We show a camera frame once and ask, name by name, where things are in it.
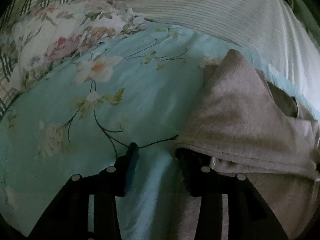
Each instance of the metal rivet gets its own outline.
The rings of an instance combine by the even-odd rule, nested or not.
[[[202,172],[205,172],[205,173],[208,173],[208,172],[210,172],[210,168],[209,167],[207,167],[207,166],[203,166],[203,167],[201,167],[201,171]]]
[[[115,166],[109,166],[108,168],[106,168],[106,171],[109,173],[113,173],[116,171],[116,167]]]
[[[238,174],[237,175],[237,179],[239,179],[239,180],[245,180],[247,177],[246,176],[244,176],[243,174]]]
[[[79,180],[80,178],[81,178],[81,176],[80,176],[79,174],[74,174],[74,175],[71,176],[71,179],[72,179],[73,181],[77,181],[77,180]]]

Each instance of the floral pillowcase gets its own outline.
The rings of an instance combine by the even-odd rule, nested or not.
[[[76,0],[31,9],[9,32],[0,34],[1,51],[13,66],[10,88],[18,93],[28,90],[61,60],[146,28],[143,17],[117,0]]]

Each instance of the beige garment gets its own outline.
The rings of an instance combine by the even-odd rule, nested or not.
[[[244,152],[242,159],[233,159],[231,162],[228,157],[223,155],[223,151],[216,155],[214,144],[216,138],[225,141],[225,144],[220,145],[220,150],[225,146],[223,150],[234,154],[232,146],[235,145],[235,141],[241,144],[244,138],[242,135],[245,134],[246,140],[243,141],[255,144],[254,140],[258,139],[260,141],[255,145],[264,149],[268,149],[269,146],[272,148],[273,140],[275,140],[278,144],[276,152],[279,155],[279,160],[283,163],[288,160],[292,161],[296,155],[301,154],[304,159],[309,159],[315,164],[316,155],[307,152],[303,154],[297,149],[306,149],[310,151],[309,153],[317,154],[318,130],[314,129],[318,129],[318,123],[299,102],[297,102],[297,109],[290,110],[292,101],[281,100],[281,98],[285,98],[283,93],[271,88],[274,92],[271,94],[263,74],[255,71],[238,51],[231,50],[220,66],[211,66],[204,73],[206,85],[203,100],[189,118],[177,141],[176,148],[189,148],[213,156],[212,168],[224,175],[234,176],[235,173],[244,173],[270,206],[289,239],[297,238],[319,205],[318,184],[310,180],[310,178],[314,179],[317,176],[317,172],[314,171],[315,166],[304,166],[306,162],[298,156],[299,161],[295,162],[295,166],[308,167],[310,172],[299,173],[291,170],[288,173],[300,176],[281,174],[286,173],[286,170],[281,170],[282,166],[277,164],[276,155],[273,156],[273,161],[268,163],[268,168],[265,165],[259,166],[255,165],[255,162],[251,162],[250,158],[254,157],[252,155],[254,152],[248,156],[247,152]],[[297,111],[298,116],[297,118],[289,118],[279,108],[287,112],[287,115]],[[304,133],[301,133],[299,129],[304,125],[311,127],[311,129],[305,129]],[[226,140],[222,138],[224,134],[228,135]],[[307,141],[309,144],[303,141],[305,136],[312,137]],[[294,138],[293,142],[302,142],[304,147],[288,143],[292,141],[292,138]],[[259,153],[261,154],[256,155],[257,159],[263,158],[262,161],[265,161],[268,158],[268,151]],[[192,198],[181,181],[169,239],[194,239],[200,203],[201,198]],[[225,236],[224,239],[228,239],[228,226],[225,222],[223,222],[223,236]]]

